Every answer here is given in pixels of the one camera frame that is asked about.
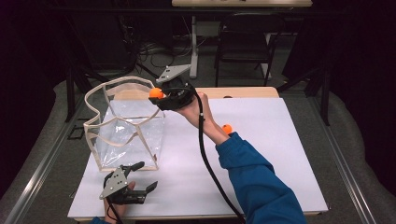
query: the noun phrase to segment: blue jacket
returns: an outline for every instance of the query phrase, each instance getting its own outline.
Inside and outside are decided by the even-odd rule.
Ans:
[[[247,223],[306,223],[293,191],[277,178],[272,164],[238,133],[230,136],[216,150]]]

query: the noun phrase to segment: black wire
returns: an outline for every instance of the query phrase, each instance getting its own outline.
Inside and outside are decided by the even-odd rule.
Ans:
[[[207,160],[207,156],[205,153],[205,146],[204,146],[204,107],[202,105],[201,98],[199,97],[197,91],[193,92],[194,95],[196,96],[198,100],[198,106],[199,106],[199,126],[198,126],[198,138],[199,138],[199,145],[201,149],[201,155],[202,159],[205,163],[207,171],[210,173],[212,176],[213,181],[215,181],[216,186],[218,187],[221,196],[224,198],[225,202],[230,206],[231,209],[233,209],[233,212],[238,216],[238,218],[241,220],[242,223],[246,223],[245,218],[242,216],[242,214],[235,208],[233,203],[230,201],[230,199],[227,197],[227,194],[224,192],[224,189],[222,188],[220,182],[216,178],[215,173],[212,170],[212,167],[209,164],[209,161]]]
[[[117,213],[116,209],[114,208],[113,204],[111,203],[111,201],[108,199],[108,197],[106,197],[108,206],[111,208],[111,210],[113,210],[114,215],[116,216],[116,218],[109,216],[110,218],[114,219],[117,221],[117,223],[122,224],[122,220],[119,216],[119,214]]]

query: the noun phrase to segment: wire frame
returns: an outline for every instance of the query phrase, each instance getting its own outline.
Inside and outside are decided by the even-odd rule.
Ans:
[[[101,172],[140,161],[140,170],[158,170],[164,113],[149,100],[151,81],[121,77],[85,95],[93,118],[84,123],[88,146]]]

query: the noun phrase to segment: person's arm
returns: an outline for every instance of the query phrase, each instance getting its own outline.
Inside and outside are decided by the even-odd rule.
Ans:
[[[229,172],[247,223],[305,223],[293,191],[275,175],[272,164],[237,133],[227,135],[214,121],[206,94],[199,92],[199,96],[204,107],[204,134],[216,144],[220,165]],[[198,127],[196,98],[177,112]]]

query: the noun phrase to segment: black cable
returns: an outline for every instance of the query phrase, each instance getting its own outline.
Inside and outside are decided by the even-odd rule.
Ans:
[[[122,220],[119,216],[119,214],[117,213],[116,209],[114,208],[113,204],[111,203],[111,201],[108,199],[108,197],[106,197],[108,206],[111,208],[111,210],[113,210],[114,215],[116,216],[116,218],[109,216],[110,218],[114,219],[117,221],[118,224],[123,224]]]
[[[199,138],[199,145],[201,149],[201,155],[202,159],[204,161],[204,164],[206,166],[207,171],[210,173],[212,176],[212,179],[215,181],[216,186],[218,187],[221,196],[224,198],[225,202],[230,206],[231,209],[233,209],[233,212],[238,216],[238,218],[241,220],[242,223],[246,223],[245,218],[242,216],[242,214],[233,206],[233,203],[230,201],[230,199],[227,197],[227,194],[224,192],[224,189],[222,188],[220,182],[216,178],[215,173],[212,170],[212,167],[209,164],[209,161],[207,160],[207,156],[205,153],[205,146],[204,146],[204,107],[202,105],[201,98],[198,95],[198,92],[194,90],[194,95],[196,96],[198,100],[198,106],[199,106],[199,125],[198,125],[198,138]]]
[[[154,78],[158,78],[159,76],[157,76],[155,73],[151,72],[145,65],[141,64],[141,63],[136,63],[136,65],[138,65],[139,67],[141,67],[143,70],[145,70],[146,72],[148,72],[152,77]]]

